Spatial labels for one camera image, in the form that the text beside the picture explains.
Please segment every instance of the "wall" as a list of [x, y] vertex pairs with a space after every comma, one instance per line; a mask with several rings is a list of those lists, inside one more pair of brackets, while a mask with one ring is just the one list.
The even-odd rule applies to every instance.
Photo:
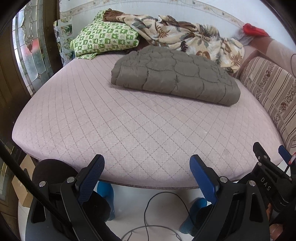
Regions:
[[223, 37], [231, 37], [241, 25], [251, 23], [296, 52], [288, 32], [260, 0], [60, 0], [61, 17], [73, 16], [74, 34], [90, 23], [99, 10], [109, 7], [126, 13], [171, 15], [179, 21], [211, 24]]
[[296, 52], [292, 38], [267, 6], [260, 0], [200, 0], [228, 12], [239, 20], [264, 29], [273, 39]]

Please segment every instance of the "floor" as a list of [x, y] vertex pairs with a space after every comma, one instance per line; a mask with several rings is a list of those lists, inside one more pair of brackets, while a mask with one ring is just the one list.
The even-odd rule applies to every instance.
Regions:
[[[286, 163], [280, 163], [281, 169], [286, 168]], [[108, 221], [107, 225], [118, 236], [122, 237], [129, 230], [144, 225], [144, 210], [149, 199], [162, 191], [155, 189], [131, 188], [113, 185], [114, 189], [114, 205], [115, 205], [115, 220]], [[194, 190], [173, 190], [178, 194], [188, 208], [197, 197], [202, 197], [200, 189]], [[26, 222], [29, 213], [29, 208], [23, 207], [19, 203], [18, 221], [21, 240], [25, 241]], [[149, 225], [163, 225], [175, 231], [187, 217], [186, 209], [179, 198], [173, 194], [164, 193], [156, 196], [149, 204], [146, 213], [146, 220]], [[175, 235], [166, 229], [148, 228], [150, 240], [161, 241], [178, 241]], [[178, 232], [183, 241], [191, 241], [192, 236], [184, 235]], [[129, 241], [146, 241], [147, 234], [145, 228], [133, 232]]]

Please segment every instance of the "sofa backrest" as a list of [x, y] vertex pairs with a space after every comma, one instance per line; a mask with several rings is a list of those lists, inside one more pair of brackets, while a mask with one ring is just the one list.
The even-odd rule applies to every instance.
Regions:
[[266, 109], [287, 150], [296, 152], [296, 81], [275, 63], [262, 57], [248, 62], [240, 78]]

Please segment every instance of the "red cloth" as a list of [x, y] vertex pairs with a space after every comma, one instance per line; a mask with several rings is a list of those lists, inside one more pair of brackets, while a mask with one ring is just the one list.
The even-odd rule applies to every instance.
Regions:
[[269, 37], [269, 34], [266, 33], [263, 29], [257, 28], [249, 23], [246, 23], [243, 26], [244, 33], [249, 36], [255, 37]]

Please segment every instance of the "stained glass window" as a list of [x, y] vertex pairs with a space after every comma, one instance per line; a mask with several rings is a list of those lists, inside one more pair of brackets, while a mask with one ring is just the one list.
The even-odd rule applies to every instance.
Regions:
[[43, 34], [42, 7], [43, 0], [31, 0], [12, 24], [15, 57], [31, 95], [53, 76]]

